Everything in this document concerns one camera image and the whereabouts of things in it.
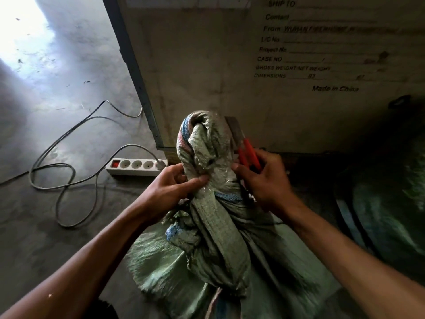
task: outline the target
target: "gray cable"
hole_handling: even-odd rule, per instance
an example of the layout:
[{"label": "gray cable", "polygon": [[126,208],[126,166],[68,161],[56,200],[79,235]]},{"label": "gray cable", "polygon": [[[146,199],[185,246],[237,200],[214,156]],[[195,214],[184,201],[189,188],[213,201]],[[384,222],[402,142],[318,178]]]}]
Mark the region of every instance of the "gray cable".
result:
[{"label": "gray cable", "polygon": [[[69,129],[68,131],[66,131],[64,134],[62,134],[60,137],[59,137],[59,139],[57,139],[55,142],[53,142],[52,143],[52,145],[50,145],[39,157],[38,157],[38,159],[35,161],[35,163],[33,164],[33,166],[31,167],[31,169],[29,170],[29,171],[25,171],[25,172],[23,172],[23,173],[21,173],[21,174],[19,174],[19,175],[16,175],[16,176],[14,176],[14,177],[12,177],[12,178],[9,178],[9,179],[7,179],[7,180],[5,180],[5,181],[3,181],[3,182],[0,182],[0,185],[4,185],[4,184],[6,184],[6,183],[8,183],[8,182],[10,182],[10,181],[12,181],[12,180],[15,180],[15,179],[17,179],[17,178],[19,178],[19,177],[22,177],[22,176],[24,176],[24,175],[26,175],[27,173],[28,173],[28,179],[29,179],[29,183],[30,183],[30,185],[32,186],[32,187],[34,187],[35,189],[38,189],[38,190],[54,190],[54,189],[60,189],[60,188],[63,188],[63,190],[61,191],[61,193],[59,194],[59,196],[58,196],[58,199],[56,200],[56,204],[55,204],[55,218],[56,218],[56,222],[60,225],[60,226],[62,226],[62,227],[64,227],[64,228],[73,228],[73,227],[75,227],[75,226],[77,226],[77,225],[80,225],[80,224],[82,224],[86,219],[88,219],[88,217],[93,213],[93,211],[94,211],[94,209],[96,208],[96,203],[97,203],[97,181],[98,181],[98,177],[99,177],[99,173],[101,173],[101,171],[108,165],[108,163],[109,163],[109,161],[110,160],[112,160],[113,158],[114,158],[114,156],[118,153],[118,152],[120,152],[122,149],[124,149],[124,148],[127,148],[127,147],[138,147],[138,148],[141,148],[141,149],[143,149],[143,150],[146,150],[147,152],[149,152],[153,157],[154,157],[154,159],[159,163],[159,160],[158,160],[158,158],[156,157],[156,155],[154,155],[150,150],[148,150],[147,148],[145,148],[145,147],[143,147],[143,146],[141,146],[141,145],[138,145],[138,144],[126,144],[126,145],[123,145],[122,147],[120,147],[117,151],[115,151],[115,153],[109,158],[109,160],[97,171],[97,172],[95,172],[93,175],[91,175],[91,176],[89,176],[89,177],[87,177],[87,178],[85,178],[85,179],[82,179],[82,180],[79,180],[79,181],[76,181],[76,182],[73,182],[73,180],[74,180],[74,178],[75,178],[75,175],[76,175],[76,171],[75,171],[75,169],[74,169],[74,167],[73,166],[71,166],[70,164],[68,164],[68,163],[51,163],[51,164],[49,164],[49,165],[43,165],[43,166],[41,166],[41,163],[44,161],[44,159],[46,158],[46,156],[51,152],[51,150],[53,150],[53,148],[54,147],[56,147],[63,139],[65,139],[68,135],[70,135],[72,132],[74,132],[78,127],[80,127],[81,125],[83,125],[84,123],[86,123],[87,121],[89,121],[89,120],[91,120],[91,119],[95,119],[95,118],[98,118],[99,116],[96,116],[96,117],[92,117],[92,115],[105,103],[105,102],[107,102],[107,103],[109,103],[113,108],[115,108],[115,110],[117,110],[118,112],[120,112],[120,114],[122,114],[122,115],[124,115],[124,116],[126,116],[126,117],[131,117],[131,118],[137,118],[137,117],[140,117],[142,114],[143,114],[143,108],[141,108],[140,109],[140,113],[138,114],[138,115],[136,115],[136,116],[133,116],[133,115],[128,115],[128,114],[126,114],[126,113],[124,113],[124,112],[122,112],[122,111],[120,111],[117,107],[115,107],[110,101],[108,101],[108,100],[104,100],[102,103],[100,103],[100,105],[98,106],[98,107],[96,107],[96,109],[93,111],[93,112],[91,112],[88,116],[86,116],[85,118],[83,118],[80,122],[78,122],[77,124],[75,124],[71,129]],[[38,170],[41,170],[41,169],[46,169],[46,168],[52,168],[52,167],[67,167],[67,168],[70,168],[71,170],[72,170],[72,174],[71,174],[71,177],[70,177],[70,179],[68,180],[68,182],[67,182],[67,184],[65,184],[65,185],[60,185],[60,186],[55,186],[55,187],[40,187],[40,186],[37,186],[37,185],[35,185],[35,183],[34,183],[34,172],[35,171],[38,171]],[[77,223],[74,223],[74,224],[71,224],[71,225],[65,225],[65,224],[63,224],[61,221],[60,221],[60,219],[59,219],[59,205],[60,205],[60,201],[61,201],[61,199],[62,199],[62,196],[63,196],[63,194],[65,193],[65,191],[66,191],[66,189],[68,188],[68,187],[70,187],[70,186],[73,186],[73,185],[77,185],[77,184],[80,184],[80,183],[82,183],[82,182],[86,182],[87,180],[90,180],[91,178],[94,178],[95,177],[95,182],[94,182],[94,203],[93,203],[93,207],[90,209],[90,211],[88,212],[88,214],[86,215],[86,216],[84,216],[84,218],[83,219],[81,219],[80,221],[78,221]]]}]

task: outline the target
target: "sunlit floor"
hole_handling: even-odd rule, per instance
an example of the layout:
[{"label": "sunlit floor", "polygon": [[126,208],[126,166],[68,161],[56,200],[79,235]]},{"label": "sunlit floor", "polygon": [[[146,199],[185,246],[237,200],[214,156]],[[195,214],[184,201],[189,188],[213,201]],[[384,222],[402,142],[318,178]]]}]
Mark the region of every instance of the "sunlit floor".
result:
[{"label": "sunlit floor", "polygon": [[[123,62],[102,0],[0,0],[0,182],[29,169],[61,134],[103,99],[129,114],[140,102]],[[93,174],[120,146],[155,150],[145,117],[129,119],[110,107],[60,143],[46,163],[66,162],[77,179]],[[129,148],[128,158],[149,155]],[[67,182],[69,170],[42,171],[41,185]],[[49,276],[96,235],[148,184],[102,174],[95,214],[75,230],[54,219],[59,192],[40,192],[22,177],[0,193],[0,313]],[[70,191],[61,205],[64,221],[87,213],[93,184]],[[121,264],[102,294],[120,318],[156,317]]]}]

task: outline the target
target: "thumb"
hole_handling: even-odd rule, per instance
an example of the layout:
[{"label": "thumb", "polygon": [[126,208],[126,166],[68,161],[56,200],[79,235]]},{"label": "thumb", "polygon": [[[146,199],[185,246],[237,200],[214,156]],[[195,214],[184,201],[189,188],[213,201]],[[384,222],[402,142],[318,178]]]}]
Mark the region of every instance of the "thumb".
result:
[{"label": "thumb", "polygon": [[209,180],[210,177],[208,175],[202,175],[198,178],[192,178],[187,182],[175,186],[178,188],[179,196],[186,198],[189,193],[193,193],[204,187]]},{"label": "thumb", "polygon": [[239,163],[232,163],[232,170],[239,178],[245,180],[248,184],[255,176],[258,176],[258,174],[252,172],[246,166],[240,165]]}]

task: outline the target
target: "plug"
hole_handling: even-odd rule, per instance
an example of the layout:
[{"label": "plug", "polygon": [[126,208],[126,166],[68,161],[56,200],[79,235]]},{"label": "plug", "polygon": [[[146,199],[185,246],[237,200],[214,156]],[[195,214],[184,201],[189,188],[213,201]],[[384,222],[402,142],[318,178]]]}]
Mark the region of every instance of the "plug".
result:
[{"label": "plug", "polygon": [[162,171],[162,169],[165,168],[165,162],[161,159],[158,159],[158,161],[155,161],[154,163],[155,168],[157,168],[159,171]]}]

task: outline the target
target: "power socket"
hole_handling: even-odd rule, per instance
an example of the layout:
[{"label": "power socket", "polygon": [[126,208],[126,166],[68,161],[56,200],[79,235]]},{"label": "power socket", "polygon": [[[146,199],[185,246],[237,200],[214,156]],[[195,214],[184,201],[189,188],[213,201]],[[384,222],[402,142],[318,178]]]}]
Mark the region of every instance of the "power socket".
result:
[{"label": "power socket", "polygon": [[156,177],[160,174],[163,168],[168,166],[167,160],[159,161],[163,161],[164,165],[158,164],[158,162],[154,159],[113,158],[109,161],[105,169],[111,175]]}]

